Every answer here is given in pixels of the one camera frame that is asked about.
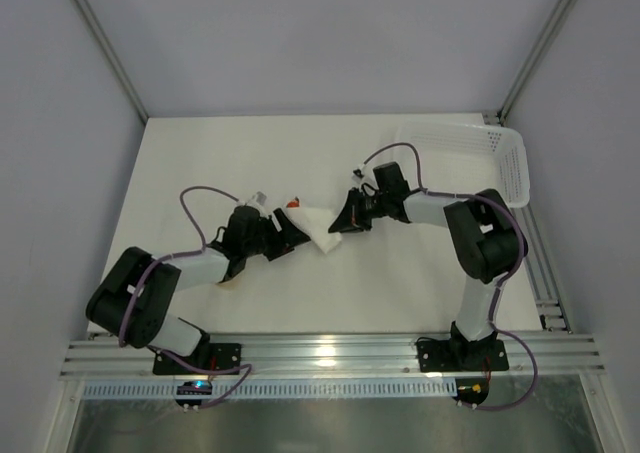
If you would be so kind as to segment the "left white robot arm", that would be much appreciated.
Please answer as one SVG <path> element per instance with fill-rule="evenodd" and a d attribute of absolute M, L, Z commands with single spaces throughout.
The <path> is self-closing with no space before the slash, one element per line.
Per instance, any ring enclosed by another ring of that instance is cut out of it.
<path fill-rule="evenodd" d="M 124 344 L 165 355 L 171 368 L 220 371 L 222 361 L 215 357 L 210 335 L 169 313 L 174 294 L 228 282 L 249 258 L 273 261 L 309 241 L 280 208 L 264 216 L 254 207 L 238 206 L 201 250 L 154 256 L 127 248 L 91 296 L 85 314 Z"/>

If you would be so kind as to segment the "white paper napkin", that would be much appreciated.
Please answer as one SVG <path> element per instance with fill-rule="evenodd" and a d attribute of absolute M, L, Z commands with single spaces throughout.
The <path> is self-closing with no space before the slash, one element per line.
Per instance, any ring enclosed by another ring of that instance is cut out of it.
<path fill-rule="evenodd" d="M 330 209 L 308 206 L 286 207 L 285 213 L 292 223 L 304 232 L 324 253 L 329 254 L 342 241 L 340 233 L 330 233 L 336 215 Z"/>

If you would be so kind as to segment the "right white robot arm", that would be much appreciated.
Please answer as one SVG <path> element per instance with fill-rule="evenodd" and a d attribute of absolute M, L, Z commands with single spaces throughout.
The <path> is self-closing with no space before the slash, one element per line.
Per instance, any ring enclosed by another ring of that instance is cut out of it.
<path fill-rule="evenodd" d="M 493 372 L 509 369 L 495 316 L 502 287 L 528 253 L 523 234 L 495 189 L 473 195 L 412 190 L 401 167 L 389 162 L 373 169 L 376 186 L 352 188 L 330 233 L 365 232 L 378 218 L 447 229 L 464 271 L 461 307 L 449 337 L 415 341 L 423 373 Z"/>

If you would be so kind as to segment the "orange plastic spoon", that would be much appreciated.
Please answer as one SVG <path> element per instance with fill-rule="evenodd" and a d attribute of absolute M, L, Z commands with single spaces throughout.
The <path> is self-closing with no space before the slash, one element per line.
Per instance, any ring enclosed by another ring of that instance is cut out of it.
<path fill-rule="evenodd" d="M 300 207 L 300 199 L 298 197 L 294 197 L 286 204 L 287 208 L 299 208 Z"/>

